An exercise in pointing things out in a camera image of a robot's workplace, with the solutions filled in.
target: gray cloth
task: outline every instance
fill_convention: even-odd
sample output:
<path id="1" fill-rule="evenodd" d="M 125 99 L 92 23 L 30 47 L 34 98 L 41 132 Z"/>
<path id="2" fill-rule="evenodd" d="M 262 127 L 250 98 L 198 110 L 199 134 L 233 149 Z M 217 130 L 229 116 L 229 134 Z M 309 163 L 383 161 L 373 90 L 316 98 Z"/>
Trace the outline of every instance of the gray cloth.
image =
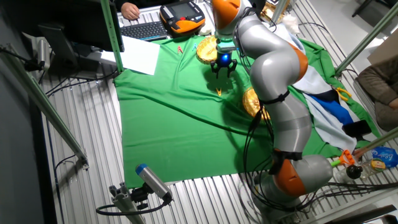
<path id="1" fill-rule="evenodd" d="M 379 126 L 386 131 L 397 127 L 398 110 L 388 104 L 398 98 L 398 56 L 369 66 L 357 81 L 374 101 Z"/>

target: monitor stand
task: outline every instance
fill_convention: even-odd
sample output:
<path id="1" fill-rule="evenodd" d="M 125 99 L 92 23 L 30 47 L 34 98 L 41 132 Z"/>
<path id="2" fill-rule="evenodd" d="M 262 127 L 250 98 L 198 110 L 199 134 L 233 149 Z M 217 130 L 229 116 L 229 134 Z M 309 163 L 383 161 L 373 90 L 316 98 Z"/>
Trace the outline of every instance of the monitor stand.
<path id="1" fill-rule="evenodd" d="M 55 53 L 48 71 L 49 75 L 83 79 L 96 78 L 100 63 L 83 57 L 91 52 L 90 46 L 79 45 L 79 50 L 76 46 L 73 47 L 63 33 L 63 26 L 60 24 L 40 24 L 39 29 Z"/>

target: small orange item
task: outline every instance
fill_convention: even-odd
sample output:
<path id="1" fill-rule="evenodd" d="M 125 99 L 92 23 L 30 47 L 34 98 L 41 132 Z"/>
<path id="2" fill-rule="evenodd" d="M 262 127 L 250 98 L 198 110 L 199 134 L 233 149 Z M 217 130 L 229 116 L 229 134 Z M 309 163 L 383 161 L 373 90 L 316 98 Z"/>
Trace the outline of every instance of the small orange item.
<path id="1" fill-rule="evenodd" d="M 220 90 L 218 90 L 218 89 L 216 88 L 216 90 L 217 90 L 218 96 L 221 96 L 221 88 L 220 88 Z"/>
<path id="2" fill-rule="evenodd" d="M 341 153 L 341 156 L 338 158 L 338 160 L 333 161 L 330 163 L 332 167 L 337 166 L 338 164 L 348 164 L 348 165 L 354 165 L 355 160 L 351 153 L 349 153 L 349 150 L 344 150 L 343 153 Z"/>
<path id="3" fill-rule="evenodd" d="M 181 46 L 178 46 L 177 54 L 179 54 L 180 52 L 181 52 L 181 54 L 183 54 L 182 49 L 181 49 Z"/>

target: person's hand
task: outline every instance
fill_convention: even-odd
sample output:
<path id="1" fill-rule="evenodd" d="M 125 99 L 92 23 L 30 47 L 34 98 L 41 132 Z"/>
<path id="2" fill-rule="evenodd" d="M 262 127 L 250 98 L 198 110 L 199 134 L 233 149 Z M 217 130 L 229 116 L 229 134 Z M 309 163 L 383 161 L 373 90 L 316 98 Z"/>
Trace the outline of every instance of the person's hand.
<path id="1" fill-rule="evenodd" d="M 394 110 L 398 109 L 398 98 L 391 101 L 388 105 Z"/>
<path id="2" fill-rule="evenodd" d="M 126 2 L 122 5 L 121 12 L 124 18 L 133 20 L 139 17 L 139 9 L 135 4 Z"/>

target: computer monitor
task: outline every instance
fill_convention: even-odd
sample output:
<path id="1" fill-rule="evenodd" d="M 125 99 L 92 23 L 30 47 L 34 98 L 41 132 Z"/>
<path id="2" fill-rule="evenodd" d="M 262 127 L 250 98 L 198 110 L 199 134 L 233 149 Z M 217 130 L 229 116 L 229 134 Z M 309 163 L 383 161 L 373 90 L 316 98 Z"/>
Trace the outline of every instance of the computer monitor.
<path id="1" fill-rule="evenodd" d="M 49 73 L 74 76 L 96 72 L 98 62 L 84 56 L 95 46 L 112 51 L 100 0 L 6 0 L 0 6 L 20 32 L 45 37 L 55 56 Z M 114 3 L 109 3 L 120 51 L 124 51 Z"/>

